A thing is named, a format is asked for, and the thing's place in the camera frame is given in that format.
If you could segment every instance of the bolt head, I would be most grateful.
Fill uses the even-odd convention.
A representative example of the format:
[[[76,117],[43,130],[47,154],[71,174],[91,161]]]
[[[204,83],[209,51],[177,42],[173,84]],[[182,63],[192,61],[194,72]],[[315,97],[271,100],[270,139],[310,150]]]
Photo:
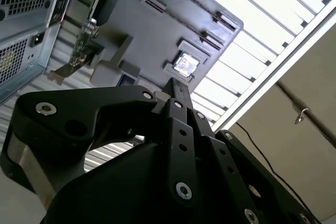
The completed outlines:
[[[309,219],[304,214],[300,214],[300,217],[306,224],[310,224]]]
[[[175,186],[177,195],[184,200],[191,200],[193,194],[187,184],[179,182]]]
[[[233,139],[233,137],[232,137],[229,133],[225,133],[224,135],[225,135],[225,137],[226,137],[228,140],[232,140],[232,139]]]
[[[174,102],[175,106],[178,108],[182,108],[182,104],[180,104],[179,102]]]
[[[41,115],[54,115],[57,112],[57,109],[54,105],[48,102],[40,102],[35,106],[37,113]]]
[[[205,116],[204,116],[201,112],[197,112],[196,115],[197,115],[200,119],[205,119]]]
[[[151,94],[149,94],[148,92],[143,92],[142,93],[144,97],[146,97],[147,99],[152,99],[153,96]]]

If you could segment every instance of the power supply unit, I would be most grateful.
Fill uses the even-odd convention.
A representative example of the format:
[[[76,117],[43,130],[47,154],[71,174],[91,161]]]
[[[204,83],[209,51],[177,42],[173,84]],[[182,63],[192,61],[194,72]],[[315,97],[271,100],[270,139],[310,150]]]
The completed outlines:
[[[69,0],[0,0],[0,103],[41,74]]]

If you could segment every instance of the gray metal panel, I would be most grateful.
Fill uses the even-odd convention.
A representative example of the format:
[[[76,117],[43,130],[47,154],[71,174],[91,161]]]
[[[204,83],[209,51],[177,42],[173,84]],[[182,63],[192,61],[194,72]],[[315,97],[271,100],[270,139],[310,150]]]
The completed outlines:
[[[200,4],[196,5],[196,1],[202,3],[203,7],[201,8]],[[144,3],[155,4],[157,8]],[[212,15],[221,12],[223,20],[235,30],[222,29],[213,22],[213,16],[209,12]],[[108,39],[111,44],[119,46],[126,36],[134,38],[122,60],[140,68],[141,77],[161,88],[171,77],[175,77],[188,82],[189,89],[194,90],[242,27],[241,20],[214,0],[118,0],[109,21],[99,28],[99,34]],[[218,39],[222,45],[215,49],[204,44],[198,34],[203,32],[208,34],[205,36],[211,35]],[[164,66],[168,63],[174,64],[180,55],[179,44],[182,40],[188,41],[194,48],[208,55],[208,60],[197,66],[190,81],[172,70],[171,65],[169,66],[171,72],[163,71]],[[111,58],[114,53],[115,51],[109,51],[108,56]],[[103,62],[98,64],[94,72],[95,76],[92,77],[96,77],[94,78],[97,80],[96,85],[111,86],[119,81],[121,71],[115,70],[118,62],[112,61],[110,62],[112,74],[109,76],[107,72],[101,72],[106,65]]]

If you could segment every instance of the screw hole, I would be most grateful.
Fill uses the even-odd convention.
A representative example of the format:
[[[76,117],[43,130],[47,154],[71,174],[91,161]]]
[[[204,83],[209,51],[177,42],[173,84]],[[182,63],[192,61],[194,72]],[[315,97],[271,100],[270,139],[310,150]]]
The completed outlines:
[[[184,130],[180,130],[180,134],[181,134],[182,136],[187,136],[187,133],[186,133]]]
[[[182,152],[186,152],[188,150],[187,147],[183,144],[180,144],[179,147],[180,147]]]
[[[84,136],[88,132],[88,128],[82,122],[77,120],[69,120],[65,124],[66,132],[71,136]]]
[[[235,171],[232,169],[231,166],[228,166],[228,167],[227,167],[227,170],[228,170],[230,173],[235,173]]]
[[[223,149],[220,149],[219,150],[224,156],[226,155],[226,152],[225,152],[225,150],[223,150]]]
[[[43,111],[46,111],[46,112],[49,112],[49,111],[51,111],[51,107],[49,107],[49,106],[47,106],[47,105],[43,105],[43,106],[42,106],[42,110],[43,110]]]

